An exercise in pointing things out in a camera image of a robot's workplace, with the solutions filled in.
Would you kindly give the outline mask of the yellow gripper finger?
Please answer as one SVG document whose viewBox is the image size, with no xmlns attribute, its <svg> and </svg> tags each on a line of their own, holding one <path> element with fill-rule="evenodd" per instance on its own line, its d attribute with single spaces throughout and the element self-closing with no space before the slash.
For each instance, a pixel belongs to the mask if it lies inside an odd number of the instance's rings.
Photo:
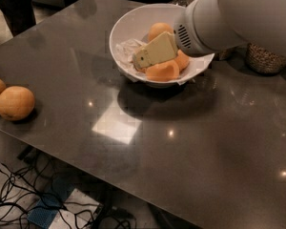
<svg viewBox="0 0 286 229">
<path fill-rule="evenodd" d="M 178 47 L 174 36 L 162 32 L 148 44 L 139 47 L 133 54 L 133 64 L 137 69 L 149 68 L 177 57 Z"/>
</svg>

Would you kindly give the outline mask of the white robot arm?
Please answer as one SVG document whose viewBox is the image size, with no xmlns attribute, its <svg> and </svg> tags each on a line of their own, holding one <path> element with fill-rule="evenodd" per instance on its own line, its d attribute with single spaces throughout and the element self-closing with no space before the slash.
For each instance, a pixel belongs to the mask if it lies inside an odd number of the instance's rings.
<svg viewBox="0 0 286 229">
<path fill-rule="evenodd" d="M 163 32 L 133 54 L 136 68 L 256 44 L 286 58 L 286 0 L 194 0 Z"/>
</svg>

